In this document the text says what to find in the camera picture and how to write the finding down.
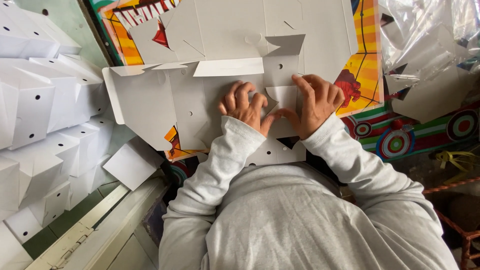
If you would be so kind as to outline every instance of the hand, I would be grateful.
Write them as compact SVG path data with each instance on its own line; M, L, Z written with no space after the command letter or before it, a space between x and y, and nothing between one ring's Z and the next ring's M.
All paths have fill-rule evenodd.
M255 91L252 83L237 81L228 94L221 99L218 109L222 115L236 118L267 137L272 123L280 118L280 115L269 114L260 122L260 110L268 105L267 98L260 93L255 93L252 102L249 103L248 93L252 91Z
M303 94L301 118L292 109L279 109L293 129L305 140L310 137L345 100L343 91L317 75L292 76L293 82Z

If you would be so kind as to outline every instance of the shirt sleeve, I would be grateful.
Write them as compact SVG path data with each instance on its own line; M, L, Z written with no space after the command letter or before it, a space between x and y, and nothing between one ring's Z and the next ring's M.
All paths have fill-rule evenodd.
M339 180L348 184L357 205L365 212L382 238L403 259L416 249L438 263L438 269L456 269L433 205L422 194L423 186L396 172L345 131L334 113L302 141L314 155L322 157Z
M162 270L201 268L207 254L205 236L215 221L216 206L247 157L266 140L247 124L229 116L222 117L222 130L224 135L212 142L208 160L178 189L163 216L159 247Z

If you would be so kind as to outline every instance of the white long-sleeve shirt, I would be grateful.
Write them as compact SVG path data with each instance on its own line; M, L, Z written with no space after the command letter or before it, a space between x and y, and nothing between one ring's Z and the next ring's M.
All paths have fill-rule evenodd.
M244 169L265 137L228 116L222 129L163 216L161 269L458 268L422 185L364 151L334 114L302 143L357 206L308 166Z

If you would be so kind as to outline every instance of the plastic wrap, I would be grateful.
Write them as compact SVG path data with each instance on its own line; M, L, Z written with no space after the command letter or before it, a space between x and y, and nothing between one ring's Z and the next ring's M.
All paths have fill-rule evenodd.
M392 94L448 67L480 71L478 0L379 0L384 72Z

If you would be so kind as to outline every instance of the sleeve cuff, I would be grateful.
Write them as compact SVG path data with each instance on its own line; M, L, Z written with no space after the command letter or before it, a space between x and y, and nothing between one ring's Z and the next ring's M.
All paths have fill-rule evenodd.
M307 149L317 148L334 133L343 130L344 128L345 124L333 112L310 137L301 142Z
M251 126L230 116L222 116L223 134L227 135L228 131L239 135L240 137L260 146L265 140L260 132L254 130Z

